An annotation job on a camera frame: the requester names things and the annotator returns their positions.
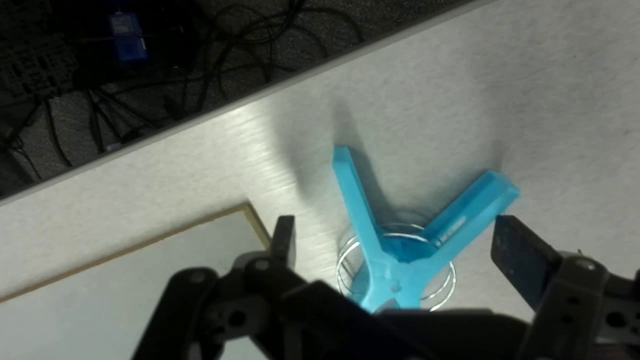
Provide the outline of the black perforated crate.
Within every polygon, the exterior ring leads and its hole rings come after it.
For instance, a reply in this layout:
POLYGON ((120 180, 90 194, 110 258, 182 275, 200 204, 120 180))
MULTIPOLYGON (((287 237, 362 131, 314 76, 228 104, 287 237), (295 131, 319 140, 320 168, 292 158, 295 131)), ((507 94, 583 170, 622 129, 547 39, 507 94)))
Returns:
POLYGON ((0 41, 0 96, 7 101, 73 91, 79 64, 62 33, 0 41))

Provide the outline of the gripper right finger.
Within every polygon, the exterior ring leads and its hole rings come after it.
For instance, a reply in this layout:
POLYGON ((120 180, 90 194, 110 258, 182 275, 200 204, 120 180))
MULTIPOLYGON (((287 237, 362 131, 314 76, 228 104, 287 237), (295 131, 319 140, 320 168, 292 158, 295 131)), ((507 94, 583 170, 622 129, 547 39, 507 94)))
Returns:
POLYGON ((496 217, 490 258, 534 311, 517 360, 640 360, 640 269, 556 250, 515 215, 496 217))

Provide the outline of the white board with wooden edge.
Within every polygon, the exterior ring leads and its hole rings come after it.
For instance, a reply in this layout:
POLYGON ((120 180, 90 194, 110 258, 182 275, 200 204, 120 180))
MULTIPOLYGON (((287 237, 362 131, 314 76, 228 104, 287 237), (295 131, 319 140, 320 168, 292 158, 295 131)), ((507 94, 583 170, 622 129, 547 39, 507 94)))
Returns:
POLYGON ((130 360, 174 273, 269 243, 243 204, 0 298, 0 360, 130 360))

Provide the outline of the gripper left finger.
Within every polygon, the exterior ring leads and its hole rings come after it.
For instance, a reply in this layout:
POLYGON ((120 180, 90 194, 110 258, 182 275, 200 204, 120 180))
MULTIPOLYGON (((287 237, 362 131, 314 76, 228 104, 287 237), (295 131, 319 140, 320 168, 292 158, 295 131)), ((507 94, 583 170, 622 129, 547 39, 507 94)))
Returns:
POLYGON ((226 344, 243 338, 268 360, 350 360, 285 304, 307 285, 291 269, 295 230, 295 217, 281 215, 267 249, 238 256, 224 276, 207 267, 174 273, 131 360, 221 360, 226 344))

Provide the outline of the blue plastic spring clip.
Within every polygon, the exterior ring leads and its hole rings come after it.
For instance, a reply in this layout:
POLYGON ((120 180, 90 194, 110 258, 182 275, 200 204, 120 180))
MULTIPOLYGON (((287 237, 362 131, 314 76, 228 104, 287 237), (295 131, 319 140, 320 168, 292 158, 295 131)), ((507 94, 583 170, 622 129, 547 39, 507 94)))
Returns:
POLYGON ((375 220, 347 146, 334 148, 333 171, 354 232, 339 251, 336 285, 370 313, 388 303, 418 309, 430 282, 447 270, 440 289, 449 292, 432 306, 439 309, 455 291, 455 258, 521 196, 504 174, 487 171, 425 227, 393 230, 375 220))

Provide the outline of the blue box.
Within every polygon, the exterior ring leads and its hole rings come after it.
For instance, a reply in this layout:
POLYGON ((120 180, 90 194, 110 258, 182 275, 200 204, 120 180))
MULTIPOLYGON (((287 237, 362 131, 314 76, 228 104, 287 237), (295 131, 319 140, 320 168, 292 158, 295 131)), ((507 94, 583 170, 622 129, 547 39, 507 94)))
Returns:
POLYGON ((146 41, 136 13, 116 12, 109 16, 109 25, 120 62, 131 63, 148 59, 146 41))

